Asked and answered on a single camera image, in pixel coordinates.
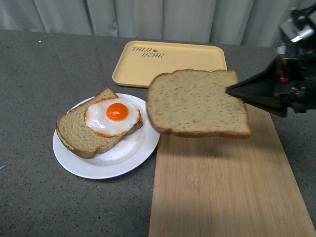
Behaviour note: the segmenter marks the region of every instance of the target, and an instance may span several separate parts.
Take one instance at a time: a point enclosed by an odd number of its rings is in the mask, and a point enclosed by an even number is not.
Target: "robotic arm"
[[[292,9],[291,18],[280,25],[284,45],[263,72],[227,87],[226,93],[245,103],[286,117],[316,109],[316,3]]]

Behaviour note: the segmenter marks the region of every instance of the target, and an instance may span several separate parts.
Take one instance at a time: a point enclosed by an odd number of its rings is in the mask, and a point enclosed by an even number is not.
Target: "fried egg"
[[[84,113],[85,124],[104,137],[123,136],[140,117],[139,109],[130,101],[120,98],[99,100]]]

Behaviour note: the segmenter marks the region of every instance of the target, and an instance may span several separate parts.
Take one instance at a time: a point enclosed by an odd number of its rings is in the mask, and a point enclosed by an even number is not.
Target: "egg white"
[[[128,115],[123,120],[114,121],[106,116],[107,108],[114,103],[121,103],[127,107]],[[139,121],[140,117],[139,109],[130,101],[120,98],[110,98],[97,101],[95,104],[89,106],[85,112],[85,124],[101,136],[122,136]]]

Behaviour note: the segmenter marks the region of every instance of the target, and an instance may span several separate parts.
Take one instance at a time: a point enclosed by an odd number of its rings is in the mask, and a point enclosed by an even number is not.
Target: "sandwich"
[[[106,87],[94,98],[63,114],[56,131],[67,149],[79,157],[91,158],[111,149],[142,125],[139,109]]]

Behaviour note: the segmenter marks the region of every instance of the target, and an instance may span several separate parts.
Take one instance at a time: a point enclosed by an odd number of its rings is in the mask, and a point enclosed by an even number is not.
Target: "bamboo cutting board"
[[[270,114],[247,109],[249,139],[160,137],[150,237],[316,237]]]

